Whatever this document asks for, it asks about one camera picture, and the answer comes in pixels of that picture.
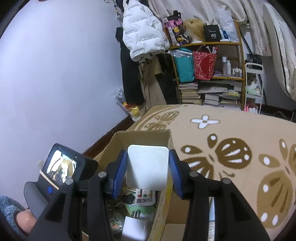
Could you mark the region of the wooden bookshelf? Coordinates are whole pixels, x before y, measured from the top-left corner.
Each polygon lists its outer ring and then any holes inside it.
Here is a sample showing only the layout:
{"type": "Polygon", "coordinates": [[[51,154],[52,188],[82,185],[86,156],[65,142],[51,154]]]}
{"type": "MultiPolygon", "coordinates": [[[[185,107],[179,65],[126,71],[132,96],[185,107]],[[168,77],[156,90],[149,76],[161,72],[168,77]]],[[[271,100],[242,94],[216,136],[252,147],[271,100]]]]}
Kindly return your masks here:
{"type": "Polygon", "coordinates": [[[201,20],[175,23],[177,44],[170,47],[177,80],[178,102],[241,109],[245,83],[244,55],[236,21],[230,22],[234,38],[220,25],[201,20]]]}

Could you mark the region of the white button panel box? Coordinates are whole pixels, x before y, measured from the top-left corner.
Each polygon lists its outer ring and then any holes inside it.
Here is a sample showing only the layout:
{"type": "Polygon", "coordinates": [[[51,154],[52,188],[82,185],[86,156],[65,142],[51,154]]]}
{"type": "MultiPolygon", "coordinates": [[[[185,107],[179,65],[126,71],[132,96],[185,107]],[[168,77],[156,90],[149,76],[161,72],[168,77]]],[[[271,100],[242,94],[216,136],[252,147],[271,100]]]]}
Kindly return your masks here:
{"type": "Polygon", "coordinates": [[[166,224],[161,241],[182,241],[185,226],[185,224],[166,224]]]}

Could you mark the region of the red gift bag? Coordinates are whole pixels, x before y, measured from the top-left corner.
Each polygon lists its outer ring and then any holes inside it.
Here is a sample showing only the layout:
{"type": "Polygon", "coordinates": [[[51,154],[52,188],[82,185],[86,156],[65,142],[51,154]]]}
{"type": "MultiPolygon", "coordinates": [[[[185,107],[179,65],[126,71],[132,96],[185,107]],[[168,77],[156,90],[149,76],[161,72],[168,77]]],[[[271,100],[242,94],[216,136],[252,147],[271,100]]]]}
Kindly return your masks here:
{"type": "Polygon", "coordinates": [[[211,80],[214,75],[214,67],[217,54],[202,52],[199,49],[193,51],[194,77],[197,80],[211,80]]]}

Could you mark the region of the cardboard box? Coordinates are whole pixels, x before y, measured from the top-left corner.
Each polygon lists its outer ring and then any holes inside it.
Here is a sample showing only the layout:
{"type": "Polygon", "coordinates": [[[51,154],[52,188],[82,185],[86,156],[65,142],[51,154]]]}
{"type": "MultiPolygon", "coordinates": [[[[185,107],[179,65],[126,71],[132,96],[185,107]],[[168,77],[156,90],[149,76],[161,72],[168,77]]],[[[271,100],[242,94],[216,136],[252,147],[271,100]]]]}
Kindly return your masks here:
{"type": "Polygon", "coordinates": [[[173,147],[170,130],[120,131],[95,158],[97,170],[103,171],[117,159],[121,150],[126,150],[128,164],[124,185],[160,192],[148,240],[161,240],[167,223],[186,222],[189,202],[174,192],[169,171],[169,150],[173,147]]]}

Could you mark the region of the blue fuzzy slipper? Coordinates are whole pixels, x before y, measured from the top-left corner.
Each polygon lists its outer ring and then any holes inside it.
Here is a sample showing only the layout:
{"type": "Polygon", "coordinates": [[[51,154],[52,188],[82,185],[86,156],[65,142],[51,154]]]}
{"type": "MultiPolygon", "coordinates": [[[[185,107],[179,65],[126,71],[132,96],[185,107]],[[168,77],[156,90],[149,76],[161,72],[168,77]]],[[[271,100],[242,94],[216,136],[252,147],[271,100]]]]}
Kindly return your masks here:
{"type": "Polygon", "coordinates": [[[27,240],[36,222],[30,209],[1,195],[1,240],[27,240]]]}

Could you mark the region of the green surfboard-shaped remote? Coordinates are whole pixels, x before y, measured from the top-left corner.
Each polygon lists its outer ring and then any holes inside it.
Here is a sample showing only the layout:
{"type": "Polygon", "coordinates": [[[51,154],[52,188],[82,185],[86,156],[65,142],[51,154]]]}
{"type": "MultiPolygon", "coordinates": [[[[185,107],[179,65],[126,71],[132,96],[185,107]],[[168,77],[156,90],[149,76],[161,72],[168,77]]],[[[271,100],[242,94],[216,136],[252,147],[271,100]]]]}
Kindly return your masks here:
{"type": "Polygon", "coordinates": [[[125,204],[126,210],[128,211],[128,215],[133,217],[134,212],[138,212],[138,219],[146,220],[146,221],[153,221],[154,215],[156,212],[156,208],[152,206],[138,206],[134,203],[132,204],[125,204]]]}

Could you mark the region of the keychain bunch with charms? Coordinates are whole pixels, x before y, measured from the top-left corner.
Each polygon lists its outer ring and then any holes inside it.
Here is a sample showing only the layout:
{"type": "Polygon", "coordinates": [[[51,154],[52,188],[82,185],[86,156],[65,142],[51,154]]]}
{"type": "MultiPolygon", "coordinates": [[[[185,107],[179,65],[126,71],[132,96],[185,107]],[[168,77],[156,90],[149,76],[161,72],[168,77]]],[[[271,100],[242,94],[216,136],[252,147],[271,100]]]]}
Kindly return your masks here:
{"type": "Polygon", "coordinates": [[[116,199],[107,201],[111,230],[114,236],[120,236],[125,217],[132,214],[135,205],[135,188],[124,187],[116,199]]]}

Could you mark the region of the teal bag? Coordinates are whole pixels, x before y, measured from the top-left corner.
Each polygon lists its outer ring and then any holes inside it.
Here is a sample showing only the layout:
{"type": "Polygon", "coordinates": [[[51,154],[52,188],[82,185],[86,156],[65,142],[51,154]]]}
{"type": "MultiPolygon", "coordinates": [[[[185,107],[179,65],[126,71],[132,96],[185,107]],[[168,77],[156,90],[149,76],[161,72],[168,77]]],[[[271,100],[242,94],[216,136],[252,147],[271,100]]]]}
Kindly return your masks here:
{"type": "Polygon", "coordinates": [[[179,81],[181,83],[192,82],[194,77],[193,52],[187,48],[179,48],[172,51],[179,81]]]}

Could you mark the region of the light blue slim remote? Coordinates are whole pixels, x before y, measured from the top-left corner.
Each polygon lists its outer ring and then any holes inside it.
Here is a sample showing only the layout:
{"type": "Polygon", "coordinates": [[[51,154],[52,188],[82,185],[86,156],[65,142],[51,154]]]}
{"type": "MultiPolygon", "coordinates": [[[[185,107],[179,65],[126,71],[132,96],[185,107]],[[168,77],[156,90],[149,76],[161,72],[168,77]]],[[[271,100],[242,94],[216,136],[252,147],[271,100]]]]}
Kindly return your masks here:
{"type": "Polygon", "coordinates": [[[215,201],[214,197],[209,197],[209,226],[208,241],[215,240],[215,201]]]}

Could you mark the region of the black box number 40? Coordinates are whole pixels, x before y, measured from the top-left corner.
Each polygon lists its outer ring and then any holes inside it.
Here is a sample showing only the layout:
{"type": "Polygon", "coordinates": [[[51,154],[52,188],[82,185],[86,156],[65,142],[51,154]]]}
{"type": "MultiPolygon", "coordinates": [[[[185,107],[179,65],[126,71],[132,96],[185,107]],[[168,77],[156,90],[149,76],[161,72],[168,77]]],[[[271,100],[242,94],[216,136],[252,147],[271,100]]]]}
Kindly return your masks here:
{"type": "Polygon", "coordinates": [[[204,34],[207,42],[219,42],[221,40],[218,25],[204,25],[204,34]]]}

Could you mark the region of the large white box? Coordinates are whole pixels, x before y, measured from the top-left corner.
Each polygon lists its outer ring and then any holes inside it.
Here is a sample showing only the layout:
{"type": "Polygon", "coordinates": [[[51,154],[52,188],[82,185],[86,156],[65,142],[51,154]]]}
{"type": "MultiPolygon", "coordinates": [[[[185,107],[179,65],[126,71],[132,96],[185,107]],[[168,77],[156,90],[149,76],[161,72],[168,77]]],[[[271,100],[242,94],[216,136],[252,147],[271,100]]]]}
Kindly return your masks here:
{"type": "Polygon", "coordinates": [[[126,217],[122,229],[122,241],[145,241],[147,240],[150,230],[151,221],[141,220],[132,217],[126,217]]]}

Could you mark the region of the white TV remote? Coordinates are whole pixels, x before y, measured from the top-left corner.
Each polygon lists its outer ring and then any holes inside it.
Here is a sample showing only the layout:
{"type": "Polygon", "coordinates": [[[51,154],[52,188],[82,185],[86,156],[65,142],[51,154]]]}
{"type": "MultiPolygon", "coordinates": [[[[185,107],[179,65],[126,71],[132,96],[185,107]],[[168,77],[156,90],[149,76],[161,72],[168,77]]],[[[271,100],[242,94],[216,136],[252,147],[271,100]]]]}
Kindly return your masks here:
{"type": "Polygon", "coordinates": [[[154,190],[136,189],[135,204],[137,206],[153,206],[156,203],[154,190]]]}

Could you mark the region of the beige curtain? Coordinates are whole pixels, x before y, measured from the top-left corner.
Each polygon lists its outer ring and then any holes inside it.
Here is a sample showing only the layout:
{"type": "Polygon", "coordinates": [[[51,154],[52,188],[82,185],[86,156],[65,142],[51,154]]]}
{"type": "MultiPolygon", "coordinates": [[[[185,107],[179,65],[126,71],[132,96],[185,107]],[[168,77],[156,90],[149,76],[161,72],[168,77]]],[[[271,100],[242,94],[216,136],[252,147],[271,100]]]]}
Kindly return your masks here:
{"type": "Polygon", "coordinates": [[[183,20],[200,19],[207,25],[217,25],[219,17],[217,10],[224,8],[240,25],[248,24],[251,32],[253,51],[261,56],[271,56],[271,46],[267,28],[263,19],[263,4],[267,1],[213,1],[213,0],[184,0],[184,1],[148,1],[149,8],[161,21],[171,16],[173,11],[181,13],[183,20]]]}

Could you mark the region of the small white square box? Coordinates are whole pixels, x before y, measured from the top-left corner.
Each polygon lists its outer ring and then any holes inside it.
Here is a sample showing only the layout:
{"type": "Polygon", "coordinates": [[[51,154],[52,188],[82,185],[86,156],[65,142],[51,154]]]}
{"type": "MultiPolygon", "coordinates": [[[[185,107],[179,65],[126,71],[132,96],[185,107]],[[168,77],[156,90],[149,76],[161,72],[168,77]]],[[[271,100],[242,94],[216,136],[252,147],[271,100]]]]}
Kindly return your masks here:
{"type": "Polygon", "coordinates": [[[169,149],[163,146],[130,145],[127,149],[128,187],[162,191],[166,188],[169,149]]]}

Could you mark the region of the white utility cart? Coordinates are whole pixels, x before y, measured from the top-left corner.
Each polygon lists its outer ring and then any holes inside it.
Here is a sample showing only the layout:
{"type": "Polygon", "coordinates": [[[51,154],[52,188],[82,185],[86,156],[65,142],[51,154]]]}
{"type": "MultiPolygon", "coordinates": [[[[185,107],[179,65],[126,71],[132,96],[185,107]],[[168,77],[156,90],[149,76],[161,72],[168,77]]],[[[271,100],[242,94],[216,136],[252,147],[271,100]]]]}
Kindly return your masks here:
{"type": "Polygon", "coordinates": [[[244,111],[260,114],[264,99],[263,84],[263,66],[257,63],[245,63],[244,111]]]}

